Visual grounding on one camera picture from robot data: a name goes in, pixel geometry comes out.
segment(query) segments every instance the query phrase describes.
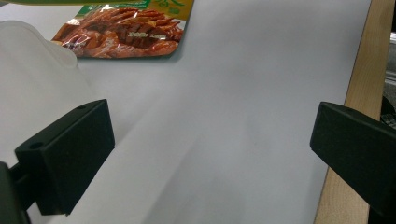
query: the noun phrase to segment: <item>black block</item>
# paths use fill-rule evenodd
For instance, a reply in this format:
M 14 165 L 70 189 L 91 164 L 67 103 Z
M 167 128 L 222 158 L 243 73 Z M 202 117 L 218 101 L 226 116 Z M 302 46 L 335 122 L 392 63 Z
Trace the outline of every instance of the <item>black block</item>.
M 41 214 L 70 214 L 114 146 L 106 100 L 75 108 L 20 145 Z
M 396 215 L 394 129 L 345 106 L 321 103 L 310 146 L 379 215 Z

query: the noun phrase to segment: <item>food package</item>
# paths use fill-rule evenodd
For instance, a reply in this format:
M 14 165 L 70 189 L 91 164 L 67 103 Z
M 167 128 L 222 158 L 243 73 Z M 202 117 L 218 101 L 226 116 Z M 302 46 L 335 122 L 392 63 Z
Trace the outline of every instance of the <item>food package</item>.
M 52 41 L 77 57 L 133 58 L 174 52 L 193 0 L 132 0 L 128 4 L 84 6 Z

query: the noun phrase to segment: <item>table surface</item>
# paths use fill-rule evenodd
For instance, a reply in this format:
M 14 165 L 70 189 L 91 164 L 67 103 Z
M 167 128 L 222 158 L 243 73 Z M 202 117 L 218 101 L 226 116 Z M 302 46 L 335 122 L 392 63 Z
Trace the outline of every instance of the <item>table surface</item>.
M 352 83 L 346 98 L 352 72 L 352 82 L 379 80 L 369 92 L 382 93 L 382 74 L 359 72 L 371 55 L 355 63 L 369 6 L 196 1 L 171 57 L 78 60 L 90 88 L 109 102 L 117 147 L 69 217 L 42 217 L 32 207 L 33 222 L 313 222 L 327 169 L 309 148 L 318 103 L 365 98 Z M 26 21 L 50 39 L 78 9 L 8 5 L 0 21 Z

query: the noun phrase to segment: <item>black object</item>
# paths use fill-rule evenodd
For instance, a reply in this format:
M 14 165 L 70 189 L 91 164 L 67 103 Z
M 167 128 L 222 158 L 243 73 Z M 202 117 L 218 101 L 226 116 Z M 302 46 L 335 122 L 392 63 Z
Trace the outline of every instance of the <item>black object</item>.
M 396 130 L 354 109 L 322 102 L 310 146 L 370 204 L 371 213 L 394 219 Z
M 15 149 L 19 163 L 11 169 L 0 163 L 0 192 L 9 196 L 0 202 L 0 223 L 28 223 L 3 213 L 24 211 L 33 202 L 42 215 L 70 214 L 114 146 L 106 100 L 53 122 Z

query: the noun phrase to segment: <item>wooden strip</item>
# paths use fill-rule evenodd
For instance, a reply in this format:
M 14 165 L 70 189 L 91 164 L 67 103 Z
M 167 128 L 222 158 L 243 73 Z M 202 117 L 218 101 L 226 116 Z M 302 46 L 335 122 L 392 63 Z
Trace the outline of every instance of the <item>wooden strip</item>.
M 379 119 L 388 60 L 394 0 L 372 0 L 345 106 Z M 369 205 L 329 168 L 316 224 L 366 224 Z

